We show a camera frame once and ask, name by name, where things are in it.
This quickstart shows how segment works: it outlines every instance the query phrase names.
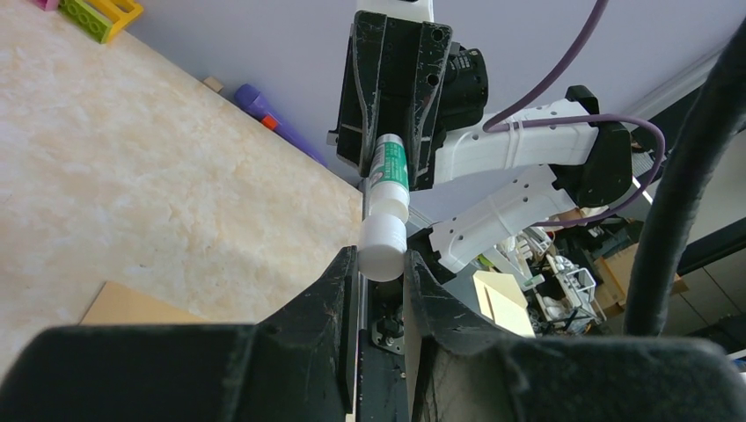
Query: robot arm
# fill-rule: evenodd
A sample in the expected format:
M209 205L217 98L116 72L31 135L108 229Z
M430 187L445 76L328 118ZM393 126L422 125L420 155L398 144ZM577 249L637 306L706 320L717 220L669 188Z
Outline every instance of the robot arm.
M451 41L432 22L432 2L360 0L345 71L340 114L330 139L337 155L367 177L376 139L404 142L411 190L429 189L481 171L523 167L502 187L451 221L440 222L411 247L439 280L531 224L574 209L601 207L632 183L629 133L619 123L510 128L487 133L488 82L477 49ZM522 110L512 121L598 114L584 87L565 99Z

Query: white bottle cap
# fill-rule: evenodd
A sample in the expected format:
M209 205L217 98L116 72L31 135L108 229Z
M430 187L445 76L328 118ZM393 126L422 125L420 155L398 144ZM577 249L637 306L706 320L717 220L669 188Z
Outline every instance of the white bottle cap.
M409 220L409 191L396 182L383 182L370 189L370 215L391 214Z
M391 281L404 272L406 226L394 215L375 214L362 221L357 265L369 280Z

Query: wooden block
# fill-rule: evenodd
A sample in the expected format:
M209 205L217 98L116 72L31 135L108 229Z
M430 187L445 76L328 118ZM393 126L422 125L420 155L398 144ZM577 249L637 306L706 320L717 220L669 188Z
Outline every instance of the wooden block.
M223 84L212 76L208 76L204 81L202 81L202 83L206 84L210 90L215 91L218 94L223 90Z

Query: purple cable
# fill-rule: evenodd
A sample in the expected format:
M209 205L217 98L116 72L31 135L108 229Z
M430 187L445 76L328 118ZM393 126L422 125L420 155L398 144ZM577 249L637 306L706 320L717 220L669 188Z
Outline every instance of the purple cable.
M602 122L602 121L620 121L624 123L631 123L633 125L645 128L655 137L655 140L657 142L657 148L655 149L655 161L653 162L653 167L647 173L647 177L645 178L645 180L640 182L640 188L634 191L634 193L630 195L630 197L627 198L624 202L619 204L618 207L608 209L599 215L594 215L592 217L587 217L587 218L581 218L578 220L568 220L566 222L537 222L536 224L533 224L534 226L570 227L576 224L585 224L587 222L596 222L598 220L602 220L606 217L616 214L622 208L628 206L634 200L638 199L642 195L642 193L645 192L645 189L647 189L647 187L650 186L651 183L653 183L653 178L655 177L656 174L658 174L658 170L661 168L661 164L663 163L663 151L666 150L666 137L663 135L663 132L661 132L661 129L659 129L656 125L654 125L653 123L650 123L647 120L639 119L636 117L630 117L630 116L621 116L619 114L591 114L590 116L574 116L574 117L559 117L555 119L523 120L520 123L521 123L521 126L523 126L523 128L528 129L531 127L554 127L557 125L573 125L577 123L595 123L595 122ZM518 122L514 121L512 122L512 124L514 125L514 127L518 127ZM506 132L509 130L510 130L510 124L505 123L505 124L500 124L500 125L492 127L490 132Z
M573 44L570 45L570 48L567 50L565 55L563 55L557 65L554 66L554 69L552 69L552 71L550 71L549 74L546 75L544 79L542 79L541 82L539 82L538 85L534 87L533 90L524 95L523 98L519 99L518 101L516 101L515 104L511 105L505 110L495 114L492 119L485 122L485 125L483 127L485 132L491 132L493 126L499 124L513 114L523 110L533 100L538 98L539 95L543 94L544 91L547 90L547 88L554 84L554 81L556 81L557 78L562 75L565 69L570 66L570 63L575 60L575 57L581 52L582 48L585 46L585 43L588 42L590 35L593 33L593 31L596 29L596 26L598 25L598 21L601 20L603 10L606 9L606 5L608 3L609 0L596 0L596 4L593 6L593 10L590 11L590 15L588 16L588 20L585 21L585 25L583 25L580 33L578 33L577 38L575 38Z

